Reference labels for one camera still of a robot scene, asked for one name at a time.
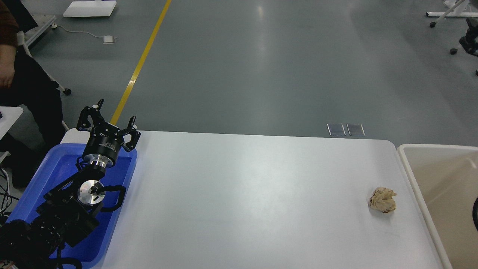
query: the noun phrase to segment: white bin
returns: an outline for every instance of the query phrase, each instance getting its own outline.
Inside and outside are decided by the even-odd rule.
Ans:
[[[444,267],[478,268],[472,219],[478,147],[401,145],[397,150]]]

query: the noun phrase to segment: brown sleeve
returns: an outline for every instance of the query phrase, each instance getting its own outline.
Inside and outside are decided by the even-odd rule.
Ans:
[[[18,24],[8,10],[7,6],[0,1],[0,45],[18,46]]]

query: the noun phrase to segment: yellow floor line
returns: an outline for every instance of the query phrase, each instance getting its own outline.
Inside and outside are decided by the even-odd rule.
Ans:
[[[138,75],[141,72],[141,68],[143,68],[144,61],[146,60],[146,57],[148,57],[149,50],[151,49],[154,39],[156,38],[156,35],[158,34],[159,27],[163,23],[166,12],[168,12],[169,4],[171,4],[171,0],[167,0],[166,4],[164,5],[163,11],[161,12],[161,15],[159,16],[158,22],[156,23],[156,26],[154,27],[151,33],[150,39],[148,40],[146,47],[144,48],[140,61],[138,62],[138,65],[136,66],[136,69],[134,70],[133,75],[131,76],[130,82],[128,83],[128,86],[126,87],[126,90],[123,93],[123,97],[119,101],[119,104],[116,107],[115,113],[113,114],[113,117],[111,118],[111,121],[110,121],[111,124],[116,124],[118,122],[118,119],[120,118],[124,105],[126,104],[126,101],[128,100],[128,97],[130,96],[130,93],[133,90],[133,86],[136,83],[136,79],[138,78]]]

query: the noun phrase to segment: robotic arm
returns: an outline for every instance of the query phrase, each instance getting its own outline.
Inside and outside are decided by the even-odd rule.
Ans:
[[[120,149],[132,151],[141,134],[134,125],[135,116],[123,130],[105,122],[99,112],[103,101],[81,111],[76,128],[90,132],[90,138],[81,157],[83,161],[77,161],[78,172],[43,196],[46,201],[36,209],[39,216],[30,224],[14,220],[0,227],[0,267],[9,262],[19,269],[55,269],[63,268],[63,264],[80,269],[78,260],[61,258],[64,244],[74,247],[99,225],[95,218],[98,213],[121,207],[126,188],[103,186],[100,180],[106,169],[116,164]],[[131,135],[131,139],[125,143],[126,135]],[[112,207],[104,207],[102,200],[110,191],[120,192],[118,201]],[[55,250],[57,258],[50,259]]]

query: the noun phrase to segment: person's hand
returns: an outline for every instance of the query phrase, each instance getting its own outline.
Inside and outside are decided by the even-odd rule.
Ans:
[[[13,64],[0,64],[0,89],[10,88],[14,74]]]

